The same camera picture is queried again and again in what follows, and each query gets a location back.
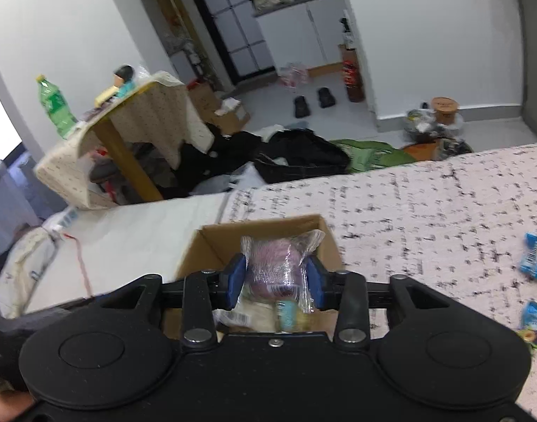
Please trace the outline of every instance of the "red cable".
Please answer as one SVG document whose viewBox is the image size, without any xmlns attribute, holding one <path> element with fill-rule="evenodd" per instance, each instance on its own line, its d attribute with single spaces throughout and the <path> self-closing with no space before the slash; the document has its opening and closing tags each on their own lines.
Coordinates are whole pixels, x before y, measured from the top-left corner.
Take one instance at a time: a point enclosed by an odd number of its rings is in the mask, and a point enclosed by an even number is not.
<svg viewBox="0 0 537 422">
<path fill-rule="evenodd" d="M 74 236 L 63 234 L 66 238 L 73 239 L 75 241 L 75 245 L 77 247 L 77 260 L 79 261 L 79 265 L 81 267 L 81 273 L 83 274 L 83 280 L 85 283 L 85 289 L 87 290 L 87 295 L 89 298 L 93 297 L 92 289 L 90 288 L 90 282 L 89 277 L 87 275 L 87 269 L 85 268 L 85 263 L 83 261 L 83 255 L 81 254 L 81 242 L 75 238 Z"/>
</svg>

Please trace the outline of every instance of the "black shoe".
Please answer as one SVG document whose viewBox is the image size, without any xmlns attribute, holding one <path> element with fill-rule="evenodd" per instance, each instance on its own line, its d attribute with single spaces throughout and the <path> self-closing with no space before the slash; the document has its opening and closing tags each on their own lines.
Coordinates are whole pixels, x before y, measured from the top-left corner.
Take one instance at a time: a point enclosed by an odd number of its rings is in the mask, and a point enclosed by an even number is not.
<svg viewBox="0 0 537 422">
<path fill-rule="evenodd" d="M 319 105 L 321 108 L 331 108 L 335 106 L 337 101 L 335 97 L 331 94 L 331 91 L 327 87 L 322 87 L 317 91 L 317 96 L 319 98 Z"/>
<path fill-rule="evenodd" d="M 294 117 L 296 119 L 303 119 L 311 114 L 310 107 L 307 105 L 306 97 L 294 98 Z"/>
</svg>

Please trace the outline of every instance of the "person's hand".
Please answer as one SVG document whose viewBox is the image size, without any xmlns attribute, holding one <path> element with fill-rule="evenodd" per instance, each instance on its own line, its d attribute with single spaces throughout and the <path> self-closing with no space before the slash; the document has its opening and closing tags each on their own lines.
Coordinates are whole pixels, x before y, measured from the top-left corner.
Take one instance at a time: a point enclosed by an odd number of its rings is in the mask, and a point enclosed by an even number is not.
<svg viewBox="0 0 537 422">
<path fill-rule="evenodd" d="M 0 392 L 0 422 L 10 422 L 34 404 L 27 392 L 4 390 Z"/>
</svg>

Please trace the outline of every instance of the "round container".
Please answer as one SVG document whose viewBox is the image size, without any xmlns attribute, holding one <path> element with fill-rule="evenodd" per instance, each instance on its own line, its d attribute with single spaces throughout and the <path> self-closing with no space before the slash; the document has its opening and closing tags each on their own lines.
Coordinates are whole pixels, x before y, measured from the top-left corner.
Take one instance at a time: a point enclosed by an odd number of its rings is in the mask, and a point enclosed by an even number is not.
<svg viewBox="0 0 537 422">
<path fill-rule="evenodd" d="M 435 120 L 443 125 L 452 125 L 458 111 L 458 103 L 452 98 L 436 97 L 431 100 L 431 107 L 435 110 Z"/>
</svg>

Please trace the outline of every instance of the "white mattress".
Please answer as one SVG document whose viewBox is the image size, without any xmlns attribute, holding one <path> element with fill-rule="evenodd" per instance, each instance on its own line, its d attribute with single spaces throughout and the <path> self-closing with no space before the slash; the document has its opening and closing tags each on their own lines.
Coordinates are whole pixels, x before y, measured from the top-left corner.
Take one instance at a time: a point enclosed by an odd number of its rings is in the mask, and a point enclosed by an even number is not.
<svg viewBox="0 0 537 422">
<path fill-rule="evenodd" d="M 95 295 L 156 273 L 176 279 L 179 261 L 202 225 L 216 223 L 226 194 L 81 211 L 67 233 L 80 240 Z M 60 243 L 56 258 L 39 281 L 26 312 L 86 298 L 75 242 Z"/>
</svg>

